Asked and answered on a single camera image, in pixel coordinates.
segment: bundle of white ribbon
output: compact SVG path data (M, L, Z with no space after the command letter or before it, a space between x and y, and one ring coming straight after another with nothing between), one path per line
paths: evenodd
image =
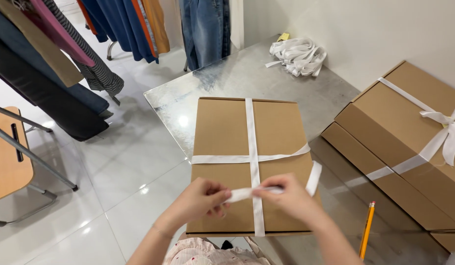
M247 118L247 138L249 145L248 156L211 156L211 155L200 155L192 157L192 164L237 164L237 163L249 163L251 168L251 187L242 188L232 191L232 197L226 202L235 202L242 199L252 198L254 207L254 232L256 237L265 236L265 225L263 221L263 207L262 199L259 197L252 197L252 189L260 186L260 174L259 174L259 162L277 160L282 158L293 157L301 154L306 154L310 151L308 143L301 147L298 151L290 155L271 155L271 156L260 156L257 153L257 140L255 137L255 123L254 123L254 107L252 99L245 99L245 112ZM319 177L321 175L322 166L313 161L313 168L309 175L308 183L306 184L306 190L313 196L319 183ZM282 190L278 187L269 188L271 192L281 193Z
M397 87L395 84L391 83L390 81L384 79L383 77L378 78L378 81L387 85L389 88L393 89L397 93L401 94L401 96L405 97L409 101L413 102L415 105L418 105L424 111L421 111L420 114L422 117L431 118L432 120L441 123L443 125L443 129L438 132L429 143L419 152L416 156L398 164L392 168L386 166L383 168L378 169L366 176L371 179L375 180L380 177L384 177L389 175L392 172L396 172L398 174L404 173L408 170L416 168L420 165L423 165L431 160L431 158L437 153L439 148L443 145L442 154L445 162L450 166L454 166L455 160L455 109L452 113L452 116L448 117L443 115L440 112L433 110L428 105L425 105L419 99L416 99L411 94L407 93L406 91L402 90L401 88Z
M296 77L300 75L318 76L322 62L327 56L323 47L316 47L308 38L296 38L274 42L270 47L270 54L279 61L267 63L268 68L275 64L283 64L286 71Z

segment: metal table surface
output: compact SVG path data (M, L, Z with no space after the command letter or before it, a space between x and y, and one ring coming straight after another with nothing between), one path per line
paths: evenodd
M200 97L279 99L298 102L313 159L323 165L319 183L325 211L358 250L368 203L377 202L366 264L435 265L444 250L399 206L319 134L359 91L322 67L318 77L294 77L272 62L268 50L278 36L144 93L186 156L193 155ZM313 235L253 238L275 264L322 264Z

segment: yellow pencil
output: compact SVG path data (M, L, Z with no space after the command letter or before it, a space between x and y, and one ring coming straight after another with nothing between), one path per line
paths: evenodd
M375 202L370 203L368 208L368 216L366 218L365 230L363 231L362 242L360 243L359 256L363 260L365 258L366 244L368 243L368 236L370 234L370 227L372 226L373 213L375 212Z

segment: chair seat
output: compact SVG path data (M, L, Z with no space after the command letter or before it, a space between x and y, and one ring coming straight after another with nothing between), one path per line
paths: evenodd
M15 114L21 115L17 107L5 108ZM18 142L28 148L23 122L0 113L0 129L13 137L12 124L16 125ZM23 161L18 161L16 148L0 138L0 199L22 189L34 177L31 159L23 155Z

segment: left hand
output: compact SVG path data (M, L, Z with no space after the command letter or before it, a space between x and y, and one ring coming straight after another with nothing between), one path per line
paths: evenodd
M155 225L167 233L175 233L182 225L200 219L205 214L222 217L224 212L220 205L230 197L231 190L223 184L197 178L160 215Z

